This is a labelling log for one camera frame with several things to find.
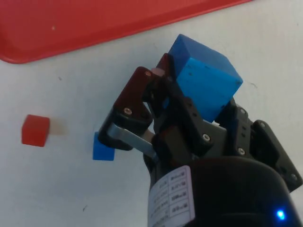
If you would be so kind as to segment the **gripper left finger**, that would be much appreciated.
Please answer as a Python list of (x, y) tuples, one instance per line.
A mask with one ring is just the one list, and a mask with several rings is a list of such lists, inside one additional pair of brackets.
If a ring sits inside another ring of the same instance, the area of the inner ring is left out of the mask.
[(190, 161), (226, 154), (226, 129), (207, 122), (175, 79), (174, 64), (164, 54), (162, 76), (138, 67), (114, 102), (98, 132), (102, 144), (133, 148), (157, 160)]

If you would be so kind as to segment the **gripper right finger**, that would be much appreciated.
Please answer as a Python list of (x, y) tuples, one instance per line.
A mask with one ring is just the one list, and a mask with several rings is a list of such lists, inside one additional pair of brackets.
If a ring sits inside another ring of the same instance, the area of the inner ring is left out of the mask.
[(303, 185), (301, 175), (266, 122), (251, 121), (234, 99), (222, 107), (216, 122), (227, 130), (225, 155), (249, 158), (273, 168), (290, 192)]

